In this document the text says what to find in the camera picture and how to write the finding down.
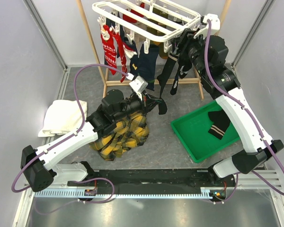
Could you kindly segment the black beige stripe sock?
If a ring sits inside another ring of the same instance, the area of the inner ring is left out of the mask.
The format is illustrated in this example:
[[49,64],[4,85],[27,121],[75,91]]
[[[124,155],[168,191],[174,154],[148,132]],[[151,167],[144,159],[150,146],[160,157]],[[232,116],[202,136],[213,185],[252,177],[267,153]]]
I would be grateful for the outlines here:
[[166,112],[168,110],[167,105],[166,105],[164,99],[162,98],[162,93],[164,91],[164,88],[167,84],[167,81],[168,81],[177,61],[178,61],[178,54],[170,53],[168,55],[168,58],[167,58],[165,65],[163,67],[162,73],[157,76],[157,80],[158,80],[159,85],[160,85],[160,100],[161,100],[161,103],[158,105],[159,115],[166,114]]
[[230,125],[230,119],[223,110],[208,112],[209,119],[213,122],[209,133],[221,140]]

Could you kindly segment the navy green stripe sock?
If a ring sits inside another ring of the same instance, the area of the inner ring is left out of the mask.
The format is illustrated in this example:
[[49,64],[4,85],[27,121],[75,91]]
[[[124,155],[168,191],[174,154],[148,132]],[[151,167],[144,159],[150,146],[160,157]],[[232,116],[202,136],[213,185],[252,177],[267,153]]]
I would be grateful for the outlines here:
[[144,52],[144,45],[141,46],[138,61],[138,75],[148,83],[146,88],[151,91],[154,91],[154,76],[158,54],[159,47],[155,44],[150,44],[147,54]]

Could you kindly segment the navy santa sock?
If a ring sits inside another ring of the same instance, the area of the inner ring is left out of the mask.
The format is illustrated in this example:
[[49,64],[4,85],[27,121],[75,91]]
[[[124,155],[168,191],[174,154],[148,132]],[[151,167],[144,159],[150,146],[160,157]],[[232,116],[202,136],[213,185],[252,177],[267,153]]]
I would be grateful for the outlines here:
[[139,57],[135,42],[130,42],[129,39],[125,37],[123,40],[123,50],[125,55],[130,59],[130,73],[137,76]]

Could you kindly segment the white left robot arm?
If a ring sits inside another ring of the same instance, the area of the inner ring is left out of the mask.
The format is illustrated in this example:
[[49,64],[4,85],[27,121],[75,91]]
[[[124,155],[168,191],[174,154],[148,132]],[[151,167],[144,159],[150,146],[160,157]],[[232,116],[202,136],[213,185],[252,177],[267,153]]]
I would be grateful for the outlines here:
[[40,192],[58,178],[54,167],[72,152],[88,143],[106,137],[117,123],[131,114],[150,112],[162,99],[143,91],[139,96],[133,92],[125,98],[122,91],[114,89],[101,100],[100,106],[88,116],[83,125],[51,143],[22,150],[20,168],[32,191]]

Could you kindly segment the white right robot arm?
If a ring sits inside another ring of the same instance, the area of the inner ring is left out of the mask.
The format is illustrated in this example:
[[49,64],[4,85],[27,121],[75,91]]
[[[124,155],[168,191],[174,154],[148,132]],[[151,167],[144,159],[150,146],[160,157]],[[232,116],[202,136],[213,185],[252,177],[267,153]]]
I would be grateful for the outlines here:
[[206,46],[206,38],[202,35],[195,38],[195,35],[195,31],[185,29],[176,52],[181,60],[195,67],[203,88],[225,112],[243,145],[242,151],[212,165],[207,180],[210,185],[218,186],[229,175],[248,174],[281,151],[284,144],[262,127],[246,101],[238,78],[225,66],[228,48],[224,39],[212,35]]

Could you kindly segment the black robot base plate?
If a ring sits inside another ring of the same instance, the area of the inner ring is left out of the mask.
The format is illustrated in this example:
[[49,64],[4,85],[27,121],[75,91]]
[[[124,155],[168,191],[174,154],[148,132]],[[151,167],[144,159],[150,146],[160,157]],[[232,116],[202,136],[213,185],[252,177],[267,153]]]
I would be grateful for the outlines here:
[[68,181],[68,186],[96,187],[107,194],[180,194],[200,193],[202,188],[229,189],[235,186],[235,177],[214,177],[202,168],[116,169],[94,170],[84,162],[88,175],[84,183]]

